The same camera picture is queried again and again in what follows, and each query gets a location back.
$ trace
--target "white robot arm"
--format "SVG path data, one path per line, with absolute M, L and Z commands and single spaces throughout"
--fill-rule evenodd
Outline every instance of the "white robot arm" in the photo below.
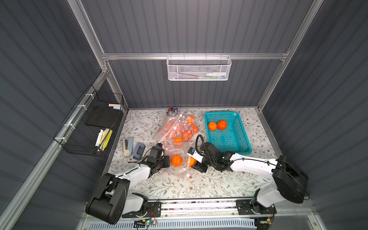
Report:
M 255 213 L 283 200 L 302 203 L 308 176 L 285 156 L 279 159 L 260 159 L 243 156 L 234 152 L 220 152 L 209 142 L 200 150 L 190 148 L 188 155 L 197 162 L 192 168 L 205 172 L 208 166 L 219 171 L 243 171 L 261 175 L 273 181 L 265 188 L 258 189 L 247 206 Z M 129 194 L 128 190 L 152 176 L 163 167 L 169 166 L 162 145 L 154 146 L 149 156 L 142 159 L 133 169 L 117 175 L 105 174 L 86 206 L 86 213 L 110 224 L 115 224 L 122 214 L 137 212 L 144 215 L 148 211 L 147 198 L 140 194 Z

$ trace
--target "gray hole punch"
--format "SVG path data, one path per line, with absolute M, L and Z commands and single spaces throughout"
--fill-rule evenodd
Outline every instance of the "gray hole punch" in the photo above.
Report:
M 140 160 L 145 148 L 146 146 L 143 143 L 138 142 L 133 152 L 133 159 Z

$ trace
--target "floral table surface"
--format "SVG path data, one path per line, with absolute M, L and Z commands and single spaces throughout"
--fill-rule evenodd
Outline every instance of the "floral table surface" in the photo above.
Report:
M 199 128 L 197 134 L 202 134 L 205 141 L 205 113 L 213 111 L 238 112 L 252 146 L 252 153 L 248 156 L 256 158 L 275 157 L 275 152 L 255 108 L 189 110 L 196 113 L 195 125 Z M 133 137 L 134 147 L 137 142 L 141 142 L 146 145 L 146 150 L 148 150 L 156 144 L 152 137 L 165 116 L 166 110 L 129 110 L 109 173 L 121 173 L 136 165 L 135 163 L 128 163 L 133 159 L 128 159 L 123 155 L 123 138 Z M 177 168 L 168 168 L 162 169 L 147 180 L 140 181 L 132 187 L 131 192 L 140 193 L 150 199 L 241 197 L 252 196 L 258 188 L 263 188 L 270 183 L 269 179 L 252 173 L 228 171 L 221 173 L 212 167 L 209 167 L 206 173 L 189 169 L 180 174 Z

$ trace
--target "pen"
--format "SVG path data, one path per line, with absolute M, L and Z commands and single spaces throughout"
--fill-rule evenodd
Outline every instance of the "pen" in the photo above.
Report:
M 100 132 L 98 133 L 96 144 L 95 144 L 95 147 L 93 148 L 93 154 L 97 153 L 98 146 L 99 146 L 101 138 L 102 138 L 102 133 L 103 133 L 103 130 L 100 130 Z

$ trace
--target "teal plastic basket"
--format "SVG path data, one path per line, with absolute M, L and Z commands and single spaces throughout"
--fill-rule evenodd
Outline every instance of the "teal plastic basket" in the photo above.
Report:
M 225 130 L 208 129 L 208 123 L 211 121 L 227 122 Z M 251 154 L 252 148 L 245 132 L 243 122 L 237 112 L 209 112 L 205 114 L 205 123 L 208 142 L 212 143 L 221 152 L 232 151 L 241 155 Z

